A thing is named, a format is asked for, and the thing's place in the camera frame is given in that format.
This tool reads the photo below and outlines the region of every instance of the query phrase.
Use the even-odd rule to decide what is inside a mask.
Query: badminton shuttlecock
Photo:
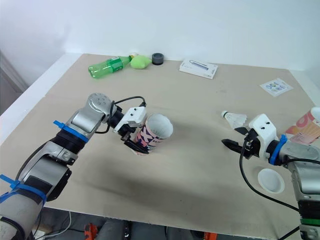
[[[228,121],[232,129],[242,127],[247,120],[247,115],[245,114],[231,113],[228,111],[223,111],[221,116]]]

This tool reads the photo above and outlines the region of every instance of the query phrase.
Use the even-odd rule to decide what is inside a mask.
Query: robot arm
[[[23,164],[16,179],[0,177],[11,183],[12,191],[0,196],[0,239],[24,240],[36,222],[46,201],[56,199],[66,186],[78,153],[101,124],[114,128],[124,144],[134,151],[148,150],[130,139],[137,127],[142,127],[146,103],[132,107],[126,114],[102,93],[89,96],[84,108],[66,122],[54,123],[61,128],[51,140],[40,146]]]
[[[272,165],[283,166],[291,172],[295,198],[301,216],[300,234],[304,240],[320,240],[320,149],[278,140],[276,128],[265,114],[258,115],[244,127],[235,130],[246,135],[243,156],[256,156]],[[241,153],[242,146],[230,139],[222,140],[229,149]]]

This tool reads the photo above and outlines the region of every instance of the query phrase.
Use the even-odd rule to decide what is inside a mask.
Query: paper cup
[[[174,132],[174,127],[170,120],[160,113],[150,115],[145,121],[143,127],[138,132],[135,142],[148,148],[151,153],[155,147],[163,140],[169,138]],[[145,155],[141,152],[135,152],[138,155]]]
[[[271,194],[282,193],[285,189],[285,181],[275,170],[264,168],[258,173],[260,186]]]
[[[285,131],[291,142],[311,144],[320,137],[320,107],[313,107]]]

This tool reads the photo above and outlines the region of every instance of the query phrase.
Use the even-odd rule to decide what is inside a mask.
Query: blue zip tie
[[[287,137],[282,134],[279,143],[277,144],[277,146],[275,147],[275,150],[271,155],[270,162],[269,162],[270,164],[276,165],[276,158],[280,152],[280,149],[287,141],[288,141]]]
[[[5,182],[10,184],[10,188],[12,188],[12,190],[16,190],[16,189],[24,189],[27,190],[29,192],[32,192],[34,194],[37,194],[40,198],[42,198],[42,202],[43,205],[45,205],[46,201],[47,201],[47,196],[40,191],[39,189],[36,189],[32,186],[28,186],[25,184],[20,183],[19,180],[12,180],[11,178],[1,174],[0,175],[0,179],[4,180]]]
[[[71,127],[68,127],[63,122],[59,122],[59,121],[55,120],[53,122],[53,124],[57,125],[60,129],[66,130],[67,132],[75,135],[76,137],[78,137],[81,140],[83,140],[85,143],[89,142],[89,139],[85,135],[77,132],[76,130],[72,129]]]

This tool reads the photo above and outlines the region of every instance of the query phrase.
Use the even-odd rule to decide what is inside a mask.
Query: patterned paper cup
[[[298,144],[313,143],[320,137],[320,107],[311,108],[285,133],[291,136],[289,138],[291,142]]]
[[[148,152],[152,150],[163,140],[169,138],[174,132],[174,127],[170,120],[160,113],[150,115],[141,130],[136,135],[135,141],[148,148]]]

